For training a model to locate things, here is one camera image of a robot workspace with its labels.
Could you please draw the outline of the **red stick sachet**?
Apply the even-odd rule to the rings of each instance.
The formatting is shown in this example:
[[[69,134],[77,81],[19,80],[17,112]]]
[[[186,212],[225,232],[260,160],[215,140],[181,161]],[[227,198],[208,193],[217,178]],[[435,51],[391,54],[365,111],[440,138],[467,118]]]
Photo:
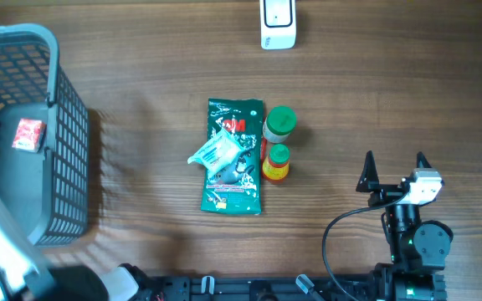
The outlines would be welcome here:
[[[263,163],[266,157],[267,140],[262,136],[260,143],[260,162]]]

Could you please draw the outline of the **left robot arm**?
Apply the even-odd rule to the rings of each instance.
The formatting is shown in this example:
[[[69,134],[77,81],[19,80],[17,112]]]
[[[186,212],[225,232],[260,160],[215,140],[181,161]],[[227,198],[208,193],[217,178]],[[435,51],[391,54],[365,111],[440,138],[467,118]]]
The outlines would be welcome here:
[[[56,268],[21,233],[0,198],[0,300],[159,300],[161,287],[129,264],[103,275]]]

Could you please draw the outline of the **green 3M gloves package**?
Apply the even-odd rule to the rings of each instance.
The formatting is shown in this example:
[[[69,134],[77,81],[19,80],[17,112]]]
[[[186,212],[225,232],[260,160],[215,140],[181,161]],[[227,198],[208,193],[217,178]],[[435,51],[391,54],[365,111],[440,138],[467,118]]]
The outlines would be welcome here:
[[[233,162],[203,184],[201,209],[229,215],[259,215],[264,103],[259,99],[209,99],[208,137],[226,130],[239,144]]]

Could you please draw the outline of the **red square snack packet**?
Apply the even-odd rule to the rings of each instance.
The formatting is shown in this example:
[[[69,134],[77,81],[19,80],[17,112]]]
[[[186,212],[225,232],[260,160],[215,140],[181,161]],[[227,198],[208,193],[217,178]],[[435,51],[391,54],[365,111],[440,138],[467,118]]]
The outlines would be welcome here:
[[[37,152],[41,146],[46,124],[42,120],[21,119],[18,122],[12,147],[28,152]]]

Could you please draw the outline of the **green cap sauce bottle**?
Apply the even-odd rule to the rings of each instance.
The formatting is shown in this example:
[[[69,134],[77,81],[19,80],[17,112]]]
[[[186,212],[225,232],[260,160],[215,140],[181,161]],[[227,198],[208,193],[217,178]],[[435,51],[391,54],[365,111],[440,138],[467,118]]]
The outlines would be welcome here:
[[[262,164],[263,177],[271,182],[281,182],[290,171],[290,149],[283,144],[273,145]]]

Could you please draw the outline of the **light green tissue packet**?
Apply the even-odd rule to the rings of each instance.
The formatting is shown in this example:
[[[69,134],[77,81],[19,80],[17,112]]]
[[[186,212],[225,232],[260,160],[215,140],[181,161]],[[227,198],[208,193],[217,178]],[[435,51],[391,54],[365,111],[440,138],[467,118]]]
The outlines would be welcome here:
[[[198,151],[187,159],[188,164],[198,163],[208,172],[207,178],[216,176],[222,169],[230,165],[243,151],[233,134],[221,129],[210,138]]]

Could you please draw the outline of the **green lid white jar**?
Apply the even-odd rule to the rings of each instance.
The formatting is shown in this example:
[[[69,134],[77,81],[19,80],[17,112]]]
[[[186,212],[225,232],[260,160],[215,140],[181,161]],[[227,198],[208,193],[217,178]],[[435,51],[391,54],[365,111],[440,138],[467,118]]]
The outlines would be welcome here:
[[[282,143],[295,129],[296,124],[296,113],[290,107],[274,107],[264,121],[263,136],[268,142]]]

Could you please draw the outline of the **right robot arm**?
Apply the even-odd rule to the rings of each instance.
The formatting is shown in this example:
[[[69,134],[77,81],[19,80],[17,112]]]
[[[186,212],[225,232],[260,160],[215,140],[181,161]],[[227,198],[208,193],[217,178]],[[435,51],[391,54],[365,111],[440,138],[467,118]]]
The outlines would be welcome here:
[[[382,209],[382,229],[392,261],[369,273],[369,300],[445,300],[444,277],[454,234],[439,221],[424,221],[420,208],[435,202],[444,186],[438,170],[417,153],[416,167],[398,184],[379,181],[374,155],[366,153],[356,191],[368,193],[368,207]]]

